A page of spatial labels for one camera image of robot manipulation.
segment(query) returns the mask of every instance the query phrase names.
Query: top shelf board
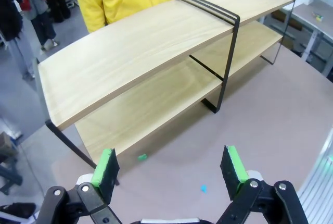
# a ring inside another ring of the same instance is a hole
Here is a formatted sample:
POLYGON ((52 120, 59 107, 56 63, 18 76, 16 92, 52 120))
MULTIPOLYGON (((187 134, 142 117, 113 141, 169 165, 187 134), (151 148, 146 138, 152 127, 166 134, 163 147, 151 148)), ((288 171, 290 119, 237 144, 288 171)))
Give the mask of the top shelf board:
MULTIPOLYGON (((241 24, 293 0, 208 0, 241 24)), ((187 55, 229 35, 232 26, 172 0, 108 25, 39 64, 52 122, 61 130, 187 55)))

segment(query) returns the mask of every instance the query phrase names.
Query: black jacket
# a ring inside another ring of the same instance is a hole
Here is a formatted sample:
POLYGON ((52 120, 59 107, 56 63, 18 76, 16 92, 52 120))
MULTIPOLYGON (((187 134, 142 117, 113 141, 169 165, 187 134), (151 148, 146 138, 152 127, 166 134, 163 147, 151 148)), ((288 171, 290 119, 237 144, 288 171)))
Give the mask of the black jacket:
POLYGON ((17 38, 23 27, 21 14, 14 0, 0 0, 0 31, 6 41, 17 38))

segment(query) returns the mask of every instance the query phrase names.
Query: bolt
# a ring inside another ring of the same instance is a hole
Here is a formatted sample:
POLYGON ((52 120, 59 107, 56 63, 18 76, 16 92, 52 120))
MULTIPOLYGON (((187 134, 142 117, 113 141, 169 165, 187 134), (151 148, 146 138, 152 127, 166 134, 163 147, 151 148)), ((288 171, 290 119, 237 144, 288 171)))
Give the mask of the bolt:
POLYGON ((279 185, 279 189, 281 189, 281 190, 286 190, 286 189, 287 189, 287 186, 286 186, 285 184, 281 183, 281 184, 279 185))
POLYGON ((256 181, 251 181, 250 186, 253 188, 256 188, 256 187, 258 187, 258 183, 256 181))
POLYGON ((54 191, 54 195, 60 195, 61 191, 60 190, 56 190, 54 191))
POLYGON ((83 192, 87 192, 89 190, 89 187, 88 186, 83 186, 81 189, 82 189, 83 192))

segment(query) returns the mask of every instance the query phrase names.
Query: light wood board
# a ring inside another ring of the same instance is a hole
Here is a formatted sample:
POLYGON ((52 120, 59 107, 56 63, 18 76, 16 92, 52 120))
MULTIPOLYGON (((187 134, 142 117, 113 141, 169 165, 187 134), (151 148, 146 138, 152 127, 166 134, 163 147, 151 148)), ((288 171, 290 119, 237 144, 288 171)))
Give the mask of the light wood board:
MULTIPOLYGON (((241 27, 231 73, 279 39, 277 33, 258 22, 241 27)), ((210 47, 213 51, 206 51, 208 60, 219 60, 212 64, 221 66, 221 60, 227 59, 229 44, 222 43, 217 52, 214 45, 210 47)), ((93 161, 98 162, 104 148, 116 148, 120 154, 220 88, 220 84, 219 79, 188 57, 109 101, 75 125, 93 161)))
MULTIPOLYGON (((282 36, 257 21, 242 26, 238 32, 229 76, 280 41, 282 36)), ((224 77, 232 35, 193 53, 199 61, 224 77)))
MULTIPOLYGON (((209 1, 234 9, 243 24, 292 2, 209 1)), ((98 30, 39 64, 51 120, 63 130, 231 30, 226 22, 178 0, 98 30)))

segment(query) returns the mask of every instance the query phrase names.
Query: person in red jacket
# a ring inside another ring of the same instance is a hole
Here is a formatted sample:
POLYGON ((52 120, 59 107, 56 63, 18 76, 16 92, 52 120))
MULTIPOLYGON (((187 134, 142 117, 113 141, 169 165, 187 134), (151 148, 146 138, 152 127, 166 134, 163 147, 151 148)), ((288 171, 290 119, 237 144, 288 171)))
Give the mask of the person in red jacket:
POLYGON ((57 46, 58 43, 55 41, 56 32, 48 17, 48 7, 45 0, 23 0, 20 3, 20 7, 36 31, 38 40, 41 43, 41 49, 46 51, 57 46))

